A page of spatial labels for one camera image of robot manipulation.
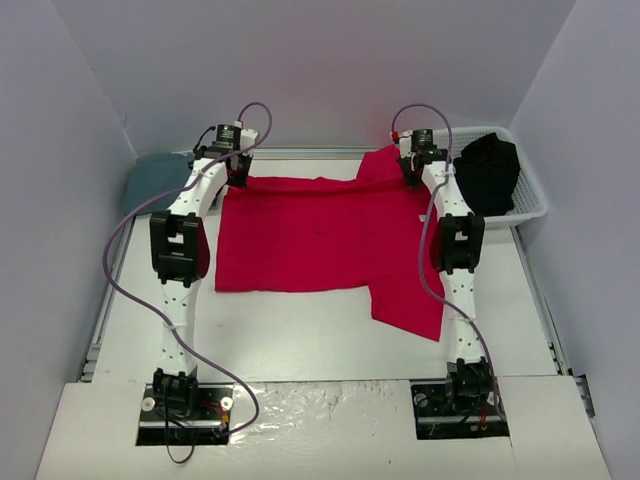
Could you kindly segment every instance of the purple cable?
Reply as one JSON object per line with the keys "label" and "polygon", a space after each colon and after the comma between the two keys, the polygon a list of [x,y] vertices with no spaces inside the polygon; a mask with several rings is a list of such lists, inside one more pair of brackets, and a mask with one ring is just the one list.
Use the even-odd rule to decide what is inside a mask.
{"label": "purple cable", "polygon": [[[264,135],[262,135],[260,137],[260,139],[254,145],[252,145],[250,147],[247,147],[247,148],[243,148],[241,150],[237,150],[237,151],[228,153],[226,155],[222,155],[221,157],[216,158],[215,160],[212,160],[211,162],[209,162],[208,164],[206,164],[204,166],[204,168],[200,171],[200,175],[198,175],[198,177],[196,177],[196,179],[193,182],[191,182],[189,185],[187,185],[185,187],[182,187],[182,188],[175,188],[173,190],[169,190],[167,192],[164,192],[164,193],[161,193],[159,195],[156,195],[155,197],[147,200],[146,202],[144,202],[141,205],[139,205],[138,207],[136,207],[133,211],[131,211],[129,214],[127,214],[120,221],[120,223],[118,223],[118,225],[113,230],[113,233],[111,233],[111,236],[109,237],[109,239],[107,240],[107,243],[104,246],[104,250],[102,252],[102,271],[103,271],[105,277],[107,277],[107,281],[109,282],[109,284],[114,288],[114,290],[116,290],[117,292],[121,293],[122,295],[127,297],[129,300],[132,300],[135,303],[137,303],[138,305],[142,305],[143,307],[148,308],[153,313],[158,315],[164,321],[164,323],[167,325],[167,327],[169,327],[169,328],[174,327],[174,324],[171,321],[171,319],[164,314],[164,312],[162,312],[157,307],[151,305],[149,302],[146,302],[145,300],[141,299],[140,297],[137,297],[133,293],[125,290],[120,285],[118,285],[116,280],[111,275],[111,271],[109,269],[109,251],[111,250],[111,246],[113,245],[113,242],[115,241],[115,238],[118,236],[118,233],[120,233],[120,231],[125,227],[125,225],[127,223],[129,223],[139,212],[141,212],[142,210],[146,209],[150,205],[154,204],[158,200],[161,200],[161,199],[163,199],[165,197],[169,197],[169,196],[172,196],[172,195],[180,194],[182,192],[187,192],[187,191],[191,190],[192,188],[194,188],[198,184],[198,182],[202,178],[202,175],[207,170],[209,170],[211,167],[213,167],[215,164],[223,162],[227,158],[229,158],[229,157],[231,157],[233,155],[238,155],[238,154],[241,154],[241,153],[245,153],[245,152],[247,152],[249,150],[252,150],[252,149],[258,147],[259,145],[261,145],[262,142],[264,142],[266,140],[266,138],[269,136],[269,133],[271,132],[271,125],[272,125],[273,118],[271,116],[271,110],[269,110],[269,107],[267,107],[264,103],[262,103],[262,102],[251,102],[251,103],[247,104],[240,111],[240,115],[238,115],[238,120],[242,120],[242,115],[244,114],[244,112],[248,108],[250,108],[252,106],[259,106],[259,107],[264,108],[265,112],[267,112],[267,116],[269,117],[269,124],[267,126],[267,130],[264,132]],[[232,435],[234,433],[237,433],[240,430],[243,430],[243,429],[247,428],[248,426],[250,426],[251,424],[253,424],[258,419],[258,415],[260,414],[260,405],[258,403],[258,398],[256,397],[255,393],[253,393],[253,391],[251,390],[249,385],[247,385],[247,383],[244,380],[242,380],[240,377],[238,377],[234,373],[230,372],[226,368],[218,365],[214,361],[209,360],[208,358],[206,358],[203,355],[201,355],[198,352],[196,352],[192,347],[187,345],[187,343],[182,339],[182,337],[180,337],[180,335],[178,334],[178,332],[176,331],[175,328],[172,328],[171,333],[172,333],[173,337],[176,339],[176,342],[178,342],[178,344],[185,351],[187,351],[193,357],[195,357],[198,360],[200,360],[202,363],[204,363],[206,365],[209,365],[211,368],[214,368],[215,370],[218,370],[220,373],[222,373],[222,374],[226,375],[227,377],[231,378],[233,381],[238,383],[243,389],[245,389],[246,392],[249,394],[249,397],[251,397],[251,400],[253,401],[253,404],[255,406],[255,413],[254,413],[253,417],[251,417],[251,420],[249,420],[247,423],[244,423],[242,425],[238,425],[237,427],[227,431],[226,435]]]}
{"label": "purple cable", "polygon": [[[423,108],[428,108],[430,110],[433,110],[434,112],[436,112],[440,118],[442,118],[442,120],[444,121],[445,125],[447,126],[447,132],[449,134],[449,148],[447,151],[447,159],[445,161],[445,173],[449,171],[449,165],[451,164],[451,150],[453,148],[453,131],[451,130],[451,124],[449,123],[449,120],[447,120],[447,117],[444,115],[444,113],[442,113],[440,110],[438,110],[435,107],[432,107],[431,105],[427,105],[426,103],[412,103],[411,105],[407,105],[406,107],[401,108],[398,113],[396,113],[395,117],[393,117],[393,121],[391,122],[391,131],[395,132],[395,127],[396,127],[396,120],[398,119],[398,117],[400,116],[400,114],[402,112],[404,112],[405,110],[409,109],[409,108],[413,108],[413,107],[423,107]],[[491,360],[491,354],[489,353],[489,347],[487,346],[487,342],[484,339],[484,337],[482,336],[482,333],[480,332],[480,329],[478,328],[478,326],[476,325],[476,323],[471,320],[471,318],[469,318],[469,315],[467,315],[467,313],[462,310],[460,307],[458,307],[457,305],[455,305],[454,303],[450,302],[449,300],[447,300],[444,297],[441,297],[440,295],[438,295],[436,292],[434,292],[431,287],[429,287],[429,284],[427,282],[426,276],[425,276],[425,271],[424,271],[424,250],[426,247],[426,243],[427,243],[427,232],[429,230],[429,220],[431,219],[431,214],[433,213],[433,207],[435,204],[435,198],[436,195],[438,194],[438,191],[444,187],[445,185],[447,185],[449,183],[449,175],[445,175],[444,177],[444,181],[440,184],[438,184],[436,186],[436,188],[433,189],[433,192],[431,192],[431,199],[429,200],[429,206],[427,207],[427,213],[424,217],[424,225],[422,226],[422,234],[420,235],[420,248],[418,250],[418,271],[420,272],[420,283],[422,283],[422,287],[424,288],[424,290],[431,295],[433,298],[435,298],[436,300],[438,300],[439,302],[441,302],[443,305],[446,305],[450,308],[452,308],[453,310],[455,310],[456,312],[458,312],[462,318],[464,318],[467,323],[469,323],[469,325],[471,325],[471,328],[473,328],[473,331],[475,332],[475,334],[478,337],[478,340],[480,341],[480,344],[482,345],[482,350],[484,351],[485,356],[487,357],[487,365],[489,366],[489,373],[491,374],[491,389],[493,391],[493,397],[494,397],[494,402],[495,402],[495,406],[496,406],[496,412],[498,414],[498,416],[500,417],[500,419],[503,422],[506,422],[506,416],[504,414],[504,412],[502,411],[502,400],[501,397],[499,396],[500,394],[500,390],[498,388],[498,380],[496,379],[495,376],[495,372],[493,369],[493,361]]]}

